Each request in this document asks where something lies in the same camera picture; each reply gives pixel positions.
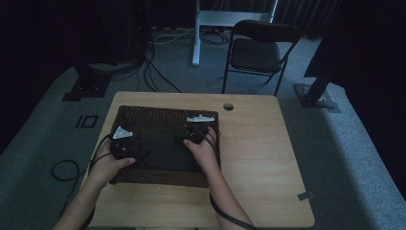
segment stand base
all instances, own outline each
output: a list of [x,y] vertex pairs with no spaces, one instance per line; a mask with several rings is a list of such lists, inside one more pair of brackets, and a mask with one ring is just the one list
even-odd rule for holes
[[71,92],[66,93],[62,101],[79,102],[81,98],[103,98],[112,76],[95,74],[95,77],[97,80],[92,87],[88,88],[81,88],[80,78],[78,78]]
[[317,102],[311,102],[308,101],[305,97],[311,84],[295,83],[293,84],[293,86],[295,87],[296,94],[299,97],[299,101],[301,102],[302,107],[326,108],[328,112],[341,113],[338,104],[331,101],[331,98],[328,95],[327,91],[323,93],[322,97]]

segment black chair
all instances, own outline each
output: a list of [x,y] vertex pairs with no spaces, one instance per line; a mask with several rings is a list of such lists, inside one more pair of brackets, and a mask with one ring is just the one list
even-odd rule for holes
[[[267,76],[268,83],[280,73],[274,96],[281,85],[287,58],[301,38],[300,31],[291,25],[242,20],[231,30],[227,63],[224,71],[222,93],[225,92],[228,72]],[[277,42],[289,42],[290,47],[282,56]]]

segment wooden table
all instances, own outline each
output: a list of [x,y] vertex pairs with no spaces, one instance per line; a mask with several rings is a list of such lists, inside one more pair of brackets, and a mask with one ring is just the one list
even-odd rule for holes
[[[225,103],[234,105],[226,111]],[[116,94],[100,139],[110,132],[120,105],[217,111],[221,169],[257,227],[309,227],[314,217],[278,100],[273,96]],[[209,190],[170,185],[107,185],[91,226],[214,227]]]

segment gray carpet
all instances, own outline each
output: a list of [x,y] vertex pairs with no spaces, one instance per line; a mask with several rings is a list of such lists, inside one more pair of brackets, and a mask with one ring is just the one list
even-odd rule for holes
[[[370,137],[345,91],[329,85],[329,96],[341,113],[322,108],[302,108],[293,83],[303,79],[305,68],[320,40],[303,38],[287,65],[278,100],[291,138],[316,223],[311,229],[406,229],[406,203],[387,173]],[[192,67],[192,40],[177,39],[156,45],[153,64],[183,92],[220,93],[227,45],[202,44],[200,65]],[[50,229],[73,186],[52,178],[52,166],[61,160],[78,162],[86,169],[109,105],[118,91],[150,91],[138,73],[113,77],[104,98],[63,103],[64,93],[77,73],[68,69],[57,78],[29,121],[0,158],[0,229]],[[152,71],[162,92],[176,92]],[[230,94],[272,95],[276,79],[268,85],[262,77],[232,74]],[[80,116],[98,116],[94,127],[78,125]],[[72,165],[57,173],[75,175]]]

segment chair backrest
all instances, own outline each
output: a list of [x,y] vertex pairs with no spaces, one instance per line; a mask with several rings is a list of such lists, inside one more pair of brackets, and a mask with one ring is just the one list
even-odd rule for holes
[[242,20],[236,23],[232,34],[244,35],[261,42],[291,42],[296,43],[301,38],[301,32],[292,25]]

